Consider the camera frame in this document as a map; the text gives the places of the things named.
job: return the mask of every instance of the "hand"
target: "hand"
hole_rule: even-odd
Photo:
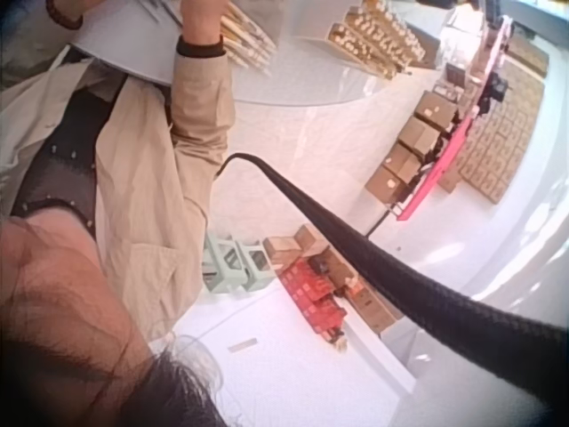
[[[55,9],[70,20],[79,20],[84,13],[106,0],[53,0]]]
[[[182,37],[186,43],[217,44],[221,36],[221,16],[228,0],[181,0]]]

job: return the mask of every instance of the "glass table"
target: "glass table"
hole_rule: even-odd
[[[309,107],[370,97],[386,84],[293,36],[302,0],[289,0],[278,50],[267,77],[234,67],[236,100]],[[129,74],[169,85],[180,29],[164,9],[153,19],[138,2],[112,0],[85,17],[77,49]]]

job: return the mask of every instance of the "bundle of sticks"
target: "bundle of sticks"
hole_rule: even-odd
[[[166,11],[181,25],[180,0],[162,0]],[[229,2],[221,19],[221,34],[229,58],[244,68],[258,69],[270,76],[270,58],[276,45],[263,29],[235,4]]]

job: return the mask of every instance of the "person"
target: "person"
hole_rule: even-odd
[[[227,0],[182,0],[171,100],[96,60],[54,67],[104,0],[41,0],[3,34],[0,326],[7,425],[225,425],[148,342],[196,299],[234,122]]]

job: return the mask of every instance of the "dark hair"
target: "dark hair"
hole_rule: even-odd
[[[66,358],[33,343],[2,340],[2,377],[0,414],[2,425],[9,427],[58,425],[27,390],[28,367],[48,369],[84,382],[112,382],[112,374],[101,372],[88,362]],[[135,385],[118,408],[116,427],[221,427],[227,426],[207,388],[188,367],[163,352],[150,362],[146,375]],[[96,405],[89,408],[76,425],[90,423]]]

